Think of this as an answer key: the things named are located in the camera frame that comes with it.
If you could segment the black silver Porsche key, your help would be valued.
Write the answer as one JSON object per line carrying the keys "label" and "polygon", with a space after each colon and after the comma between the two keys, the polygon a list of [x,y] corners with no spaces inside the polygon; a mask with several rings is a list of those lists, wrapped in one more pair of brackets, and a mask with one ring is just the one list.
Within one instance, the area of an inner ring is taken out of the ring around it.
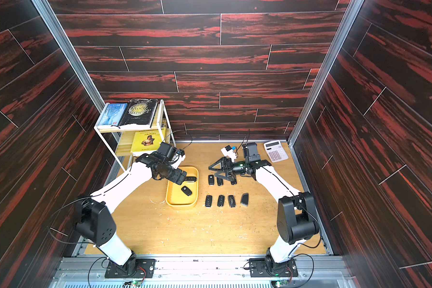
{"label": "black silver Porsche key", "polygon": [[198,179],[195,176],[186,176],[185,182],[196,182]]}

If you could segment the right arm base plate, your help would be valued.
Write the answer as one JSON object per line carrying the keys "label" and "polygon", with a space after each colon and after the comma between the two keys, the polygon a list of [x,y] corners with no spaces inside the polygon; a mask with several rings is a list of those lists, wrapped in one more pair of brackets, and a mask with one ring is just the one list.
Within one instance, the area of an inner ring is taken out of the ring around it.
{"label": "right arm base plate", "polygon": [[293,259],[288,259],[286,262],[274,262],[271,257],[251,258],[245,270],[250,271],[251,277],[266,278],[266,277],[297,277],[298,271],[296,263]]}

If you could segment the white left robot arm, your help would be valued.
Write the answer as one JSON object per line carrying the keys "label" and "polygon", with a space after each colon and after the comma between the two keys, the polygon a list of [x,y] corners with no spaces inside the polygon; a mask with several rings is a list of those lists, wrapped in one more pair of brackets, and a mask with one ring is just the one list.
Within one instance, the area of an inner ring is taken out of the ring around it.
{"label": "white left robot arm", "polygon": [[111,183],[76,204],[74,228],[122,270],[130,269],[135,253],[117,235],[112,214],[137,188],[149,180],[168,180],[181,185],[187,173],[179,168],[185,151],[162,142],[158,150],[139,156]]}

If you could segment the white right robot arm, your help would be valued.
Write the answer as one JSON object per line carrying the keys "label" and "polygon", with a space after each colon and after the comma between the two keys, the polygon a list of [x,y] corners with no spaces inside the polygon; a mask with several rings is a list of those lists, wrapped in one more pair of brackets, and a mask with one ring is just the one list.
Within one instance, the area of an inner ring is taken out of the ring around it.
{"label": "white right robot arm", "polygon": [[236,161],[236,149],[222,148],[223,157],[208,169],[215,177],[236,183],[236,177],[250,176],[263,185],[278,203],[277,230],[279,237],[267,249],[266,263],[282,264],[293,258],[293,253],[314,235],[320,233],[314,197],[309,192],[300,192],[287,183],[272,164],[261,159],[256,143],[242,145],[244,160]]}

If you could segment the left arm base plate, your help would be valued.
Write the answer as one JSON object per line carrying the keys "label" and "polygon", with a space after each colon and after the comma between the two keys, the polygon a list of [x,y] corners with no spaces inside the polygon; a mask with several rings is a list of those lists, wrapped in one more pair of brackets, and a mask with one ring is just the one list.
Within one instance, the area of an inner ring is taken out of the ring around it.
{"label": "left arm base plate", "polygon": [[130,259],[124,265],[118,265],[115,262],[110,261],[104,278],[152,278],[155,268],[155,259]]}

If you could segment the black VW car key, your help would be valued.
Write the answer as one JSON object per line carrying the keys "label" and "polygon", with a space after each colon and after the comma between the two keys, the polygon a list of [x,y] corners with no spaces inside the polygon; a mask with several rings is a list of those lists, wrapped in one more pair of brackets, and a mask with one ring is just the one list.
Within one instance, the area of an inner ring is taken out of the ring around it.
{"label": "black VW car key", "polygon": [[190,197],[193,194],[193,192],[187,186],[183,186],[181,188],[181,191],[188,197]]}

